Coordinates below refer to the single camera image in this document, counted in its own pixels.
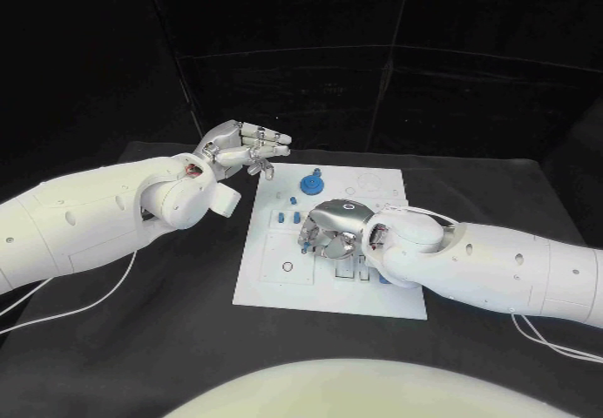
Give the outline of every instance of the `blue object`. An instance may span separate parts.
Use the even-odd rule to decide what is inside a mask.
[[[302,183],[299,184],[302,192],[311,196],[319,194],[325,189],[325,181],[321,179],[321,169],[316,168],[312,176],[305,176],[302,178]]]

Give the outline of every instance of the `robotic hand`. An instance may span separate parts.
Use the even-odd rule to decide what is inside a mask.
[[[507,314],[549,316],[603,327],[603,252],[497,226],[451,222],[387,205],[374,213],[331,200],[309,213],[302,252],[329,259],[363,251],[365,263],[401,287]],[[321,239],[331,239],[319,245]]]
[[[191,228],[208,209],[230,217],[241,195],[220,181],[289,155],[292,137],[230,120],[194,153],[103,167],[44,182],[0,205],[0,293],[90,270]]]

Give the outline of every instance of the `wire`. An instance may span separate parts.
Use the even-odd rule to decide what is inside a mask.
[[[29,294],[3,311],[0,312],[0,316],[3,316],[44,287],[44,285],[48,284],[48,282],[54,279],[54,277],[51,279],[47,279],[36,287],[35,290],[32,290],[32,292],[29,292]]]
[[[546,345],[553,351],[556,351],[557,353],[572,357],[573,359],[579,359],[583,361],[593,361],[596,363],[602,363],[603,364],[603,357],[599,357],[595,354],[590,353],[585,353],[583,351],[575,350],[573,348],[567,348],[563,346],[559,346],[557,344],[551,344],[546,338],[543,337],[543,335],[540,334],[537,328],[534,327],[534,325],[531,325],[531,322],[528,320],[528,318],[521,315],[521,318],[526,320],[526,322],[530,325],[531,330],[534,331],[534,333],[539,335],[539,339],[531,337],[528,334],[526,334],[524,330],[520,327],[520,323],[515,319],[515,314],[511,314],[511,319],[513,319],[513,323],[515,324],[515,327],[518,328],[518,331],[521,332],[521,334],[524,335],[526,338],[528,338],[528,340],[533,340],[534,342],[539,342],[540,344]]]
[[[11,328],[5,329],[3,331],[0,331],[0,335],[9,333],[11,331],[16,330],[18,328],[24,328],[24,327],[28,327],[29,325],[38,324],[39,322],[47,322],[48,320],[55,320],[55,319],[62,318],[65,316],[78,314],[80,312],[84,312],[87,309],[91,309],[93,307],[96,307],[113,295],[113,292],[117,290],[117,288],[120,287],[123,281],[126,280],[126,277],[129,276],[129,273],[130,273],[130,270],[132,270],[132,265],[135,264],[136,253],[137,252],[135,251],[135,253],[132,255],[132,261],[130,261],[129,268],[126,270],[126,273],[122,276],[120,281],[117,282],[117,285],[113,287],[111,291],[91,305],[88,305],[87,307],[81,307],[80,309],[75,309],[74,311],[70,311],[70,312],[65,312],[65,313],[60,313],[60,314],[57,314],[54,316],[48,316],[47,318],[41,318],[39,320],[31,320],[29,322],[26,322],[24,324],[15,325],[13,327],[11,327]],[[44,283],[42,283],[42,285],[39,287],[42,287],[48,283],[49,280],[51,279],[45,280]]]
[[[413,206],[399,206],[399,207],[401,209],[406,209],[409,212],[417,212],[417,213],[423,213],[426,215],[438,216],[446,222],[451,222],[453,225],[456,225],[459,223],[453,218],[449,218],[448,216],[442,215],[440,213],[432,212],[427,209],[423,209],[422,207],[413,207]]]

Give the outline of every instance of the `table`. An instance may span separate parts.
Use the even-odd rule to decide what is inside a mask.
[[[191,152],[194,145],[129,144],[122,162]],[[410,204],[452,218],[579,244],[534,161],[293,151],[299,164],[399,168]],[[3,416],[150,417],[264,367],[371,358],[440,367],[498,383],[582,416],[601,416],[603,367],[528,341],[511,317],[425,291],[429,320],[233,306],[259,177],[225,181],[243,198],[230,219],[210,212],[188,231],[139,251],[111,298],[73,317],[13,332],[0,350]],[[22,320],[96,301],[130,256],[65,276],[35,295]],[[603,331],[536,319],[554,342],[603,352]]]

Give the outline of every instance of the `white rounded object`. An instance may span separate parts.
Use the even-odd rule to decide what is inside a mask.
[[[260,370],[217,387],[166,418],[570,417],[544,402],[438,368],[378,360],[318,360]]]

